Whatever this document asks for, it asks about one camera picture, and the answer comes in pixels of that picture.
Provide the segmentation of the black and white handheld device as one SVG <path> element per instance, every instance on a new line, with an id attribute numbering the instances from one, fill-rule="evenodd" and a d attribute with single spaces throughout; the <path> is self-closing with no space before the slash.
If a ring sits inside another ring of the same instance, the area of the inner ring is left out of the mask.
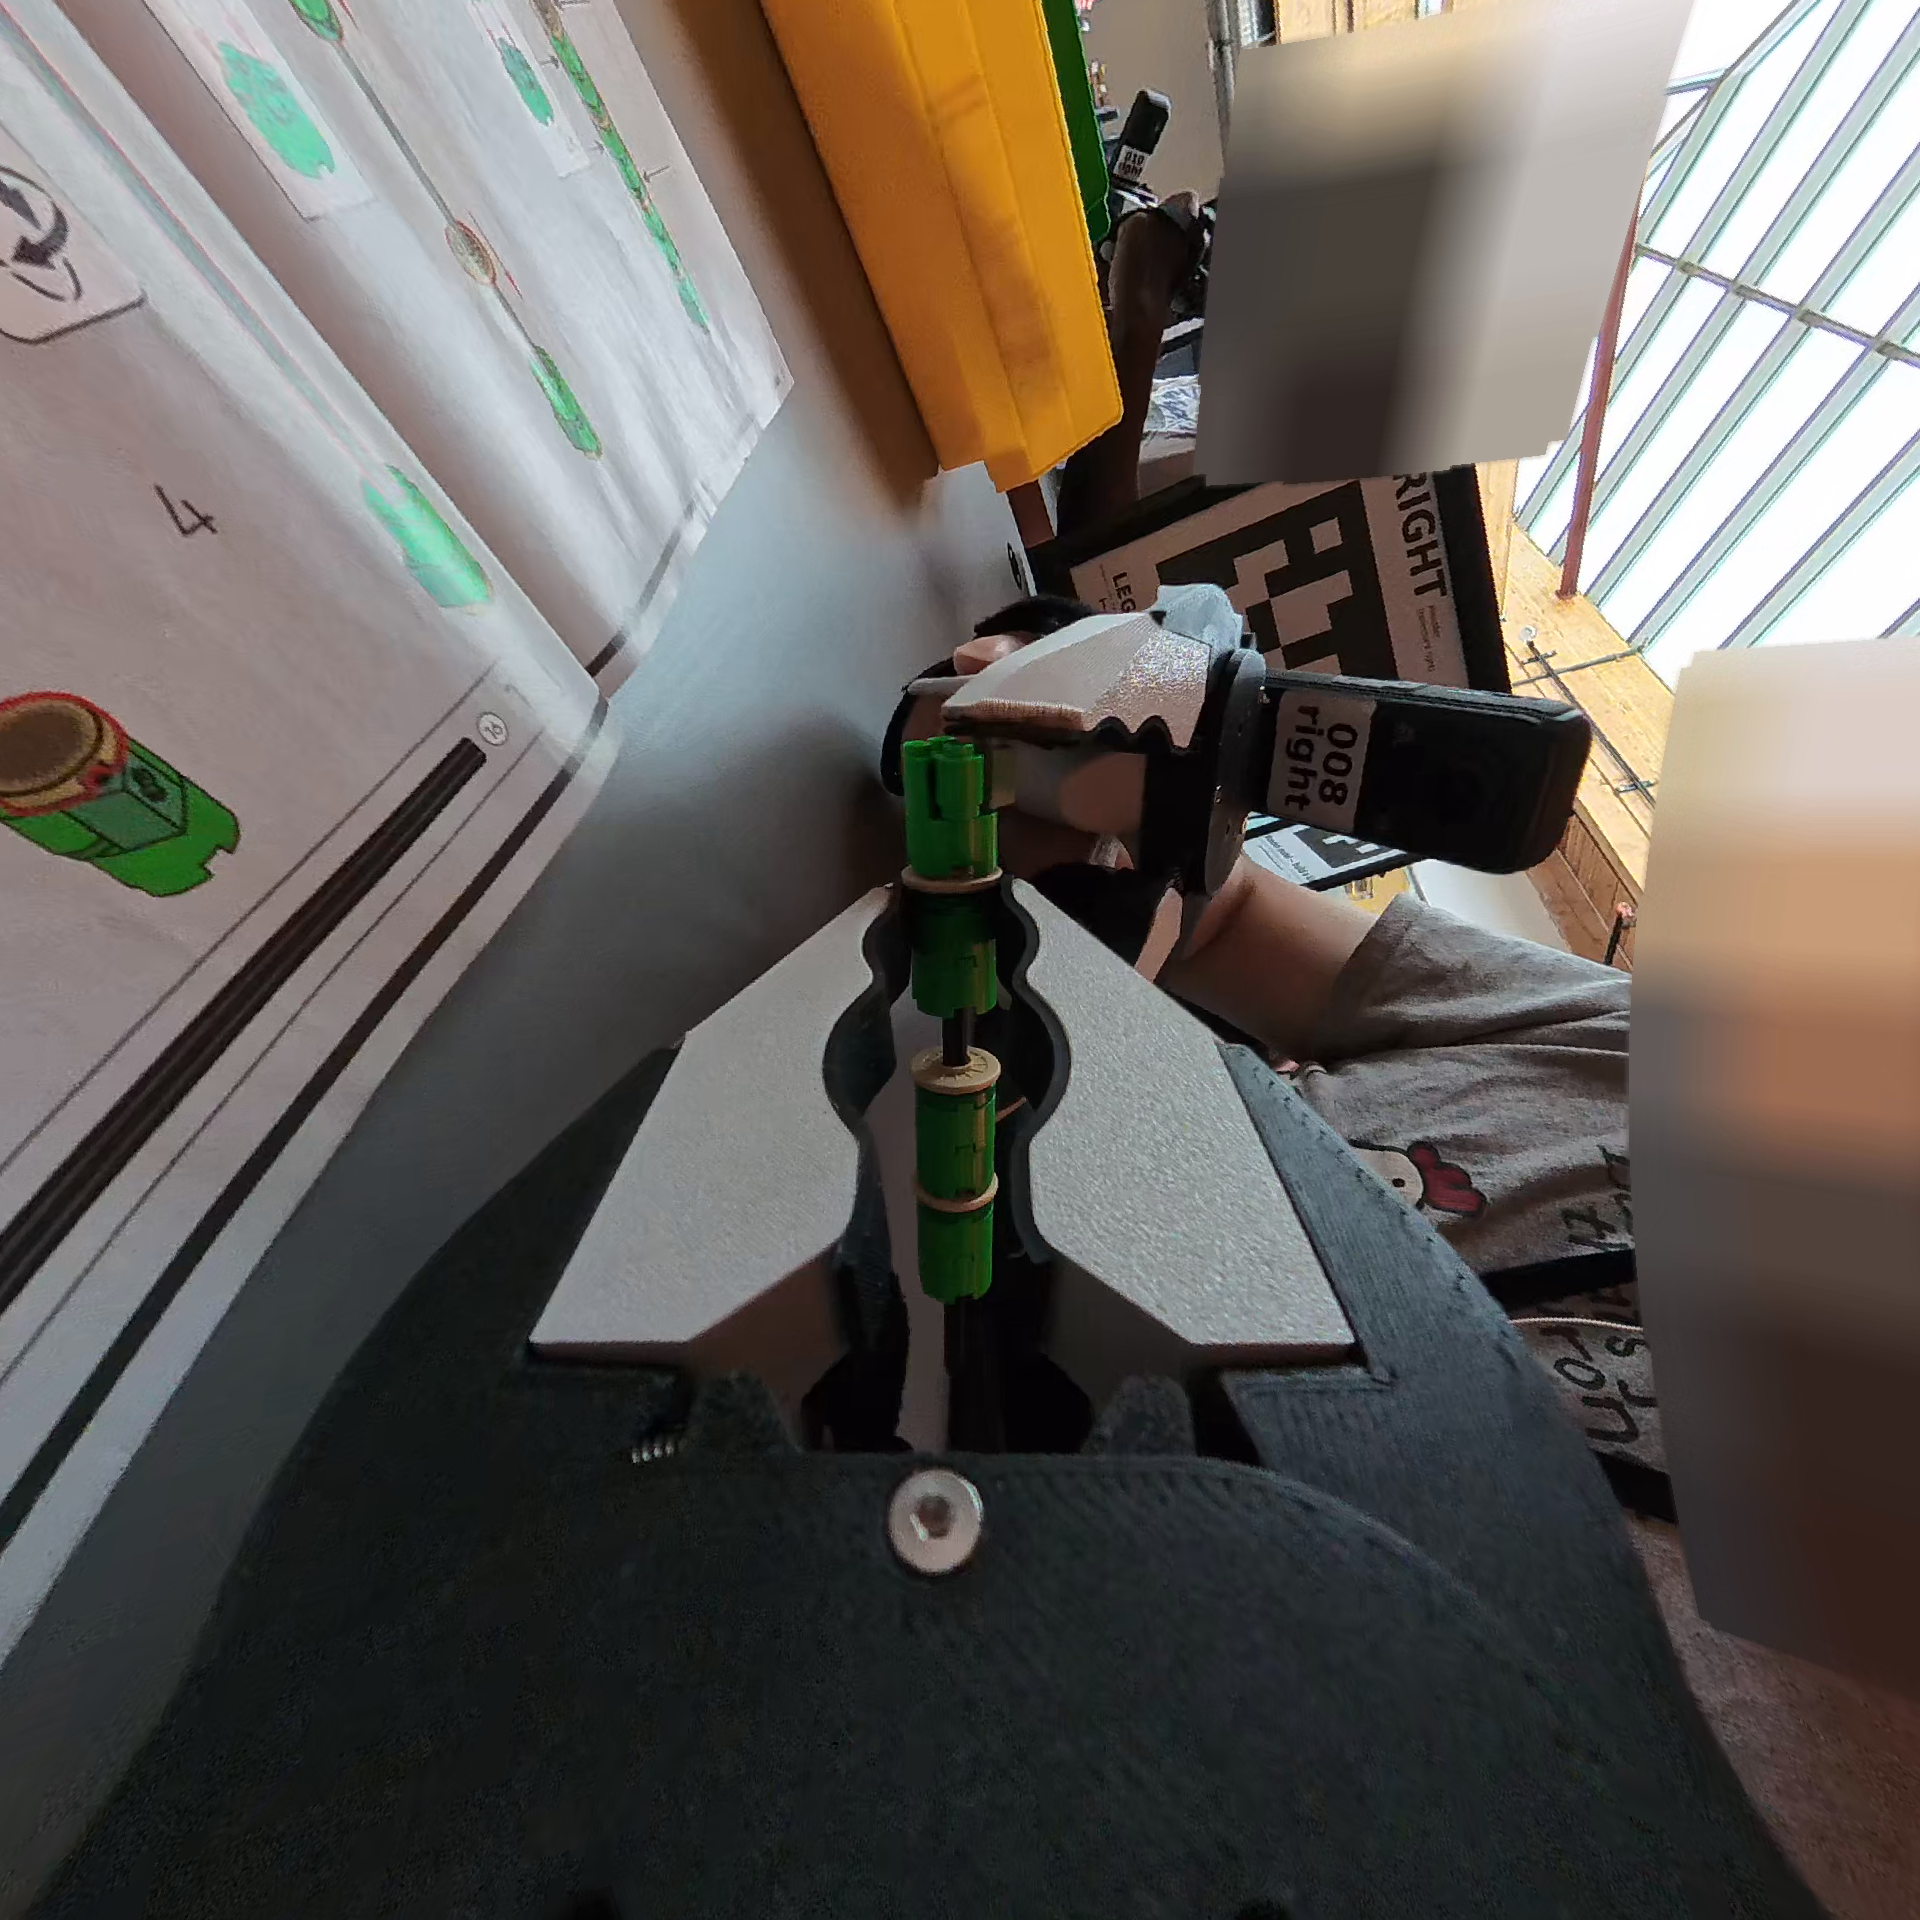
<path id="1" fill-rule="evenodd" d="M 1165 92 L 1156 88 L 1140 88 L 1126 112 L 1119 108 L 1100 110 L 1103 152 L 1114 191 L 1144 191 L 1147 163 L 1156 155 L 1169 118 L 1171 102 Z"/>

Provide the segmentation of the green toy brick axle assembly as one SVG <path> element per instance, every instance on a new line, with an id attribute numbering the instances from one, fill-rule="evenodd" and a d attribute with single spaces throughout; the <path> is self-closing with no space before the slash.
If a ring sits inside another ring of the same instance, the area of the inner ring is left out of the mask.
<path id="1" fill-rule="evenodd" d="M 919 1270 L 945 1314 L 949 1442 L 964 1450 L 1003 1442 L 984 1313 L 994 1280 L 1000 1064 L 977 1040 L 998 1003 L 1000 866 L 987 770 L 987 756 L 958 737 L 903 747 L 910 993 L 941 1026 L 941 1043 L 910 1064 Z"/>

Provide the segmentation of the person's grey printed shirt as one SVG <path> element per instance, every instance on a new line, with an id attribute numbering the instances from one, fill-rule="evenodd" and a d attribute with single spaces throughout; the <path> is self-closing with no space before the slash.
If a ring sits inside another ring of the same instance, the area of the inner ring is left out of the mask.
<path id="1" fill-rule="evenodd" d="M 1301 1095 L 1513 1319 L 1622 1501 L 1677 1519 L 1637 1273 L 1630 976 L 1396 899 Z"/>

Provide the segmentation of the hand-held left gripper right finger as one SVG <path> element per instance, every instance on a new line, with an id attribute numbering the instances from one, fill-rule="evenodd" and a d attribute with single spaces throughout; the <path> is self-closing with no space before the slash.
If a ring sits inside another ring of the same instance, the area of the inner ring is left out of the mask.
<path id="1" fill-rule="evenodd" d="M 1050 1353 L 1348 1353 L 1352 1329 L 1221 1043 L 1028 884 L 1025 986 L 1063 1033 L 1026 1149 Z"/>

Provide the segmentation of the person's right forearm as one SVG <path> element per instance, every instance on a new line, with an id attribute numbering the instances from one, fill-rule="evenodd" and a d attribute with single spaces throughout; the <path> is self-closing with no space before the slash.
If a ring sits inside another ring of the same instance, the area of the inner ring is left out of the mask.
<path id="1" fill-rule="evenodd" d="M 1377 930 L 1342 896 L 1315 894 L 1243 856 L 1157 984 L 1287 1062 L 1308 1058 L 1340 971 Z"/>

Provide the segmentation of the person's right hand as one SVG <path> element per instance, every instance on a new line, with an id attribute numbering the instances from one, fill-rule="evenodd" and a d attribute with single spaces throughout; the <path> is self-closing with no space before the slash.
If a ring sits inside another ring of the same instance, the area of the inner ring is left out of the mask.
<path id="1" fill-rule="evenodd" d="M 1063 595 L 1025 595 L 978 619 L 973 636 L 953 650 L 945 673 L 962 679 L 978 675 L 997 661 L 1093 615 L 1093 608 Z"/>

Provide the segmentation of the black framed marker sign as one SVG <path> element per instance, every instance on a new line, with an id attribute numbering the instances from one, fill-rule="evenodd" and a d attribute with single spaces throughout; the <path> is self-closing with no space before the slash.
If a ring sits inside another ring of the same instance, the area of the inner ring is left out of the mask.
<path id="1" fill-rule="evenodd" d="M 1510 689 L 1473 466 L 1310 484 L 1183 479 L 1028 560 L 1040 590 L 1100 612 L 1217 586 L 1276 670 Z"/>

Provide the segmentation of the yellow plastic bin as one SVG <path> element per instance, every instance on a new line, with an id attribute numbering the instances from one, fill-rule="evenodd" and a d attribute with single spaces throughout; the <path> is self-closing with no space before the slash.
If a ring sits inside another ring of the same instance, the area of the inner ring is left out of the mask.
<path id="1" fill-rule="evenodd" d="M 1046 4 L 764 12 L 941 465 L 1039 480 L 1122 417 Z"/>

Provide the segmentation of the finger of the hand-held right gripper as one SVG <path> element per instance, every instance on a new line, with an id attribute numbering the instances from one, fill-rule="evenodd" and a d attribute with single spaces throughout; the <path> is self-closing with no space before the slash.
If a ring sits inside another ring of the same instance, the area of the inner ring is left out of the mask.
<path id="1" fill-rule="evenodd" d="M 1079 742 L 1192 745 L 1225 650 L 1157 618 L 1084 618 L 964 677 L 945 702 L 949 733 Z"/>
<path id="2" fill-rule="evenodd" d="M 1135 866 L 1147 756 L 1093 747 L 992 741 L 989 797 L 1006 872 Z"/>

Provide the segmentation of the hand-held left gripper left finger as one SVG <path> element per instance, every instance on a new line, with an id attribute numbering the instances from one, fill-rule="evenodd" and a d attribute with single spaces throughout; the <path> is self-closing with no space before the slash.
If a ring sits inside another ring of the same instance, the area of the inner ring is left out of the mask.
<path id="1" fill-rule="evenodd" d="M 530 1333 L 537 1356 L 829 1369 L 904 1309 L 910 1091 L 883 885 L 694 1026 Z"/>

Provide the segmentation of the small marker card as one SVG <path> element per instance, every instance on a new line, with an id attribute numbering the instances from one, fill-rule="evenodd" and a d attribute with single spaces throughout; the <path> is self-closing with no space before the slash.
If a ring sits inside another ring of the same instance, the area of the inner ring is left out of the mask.
<path id="1" fill-rule="evenodd" d="M 1411 862 L 1411 856 L 1399 850 L 1278 820 L 1252 820 L 1243 850 L 1267 872 L 1301 887 L 1319 894 L 1358 887 L 1358 899 L 1373 899 L 1376 881 L 1405 872 Z"/>

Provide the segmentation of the green plastic bin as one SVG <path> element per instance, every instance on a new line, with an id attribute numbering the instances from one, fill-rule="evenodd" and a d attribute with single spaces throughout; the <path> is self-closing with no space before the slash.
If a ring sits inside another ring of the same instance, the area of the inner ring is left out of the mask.
<path id="1" fill-rule="evenodd" d="M 1114 231 L 1110 207 L 1112 170 L 1090 70 L 1081 6 L 1078 1 L 1048 0 L 1040 1 L 1040 8 L 1061 88 L 1069 148 L 1088 218 L 1090 240 L 1093 249 L 1101 249 Z"/>

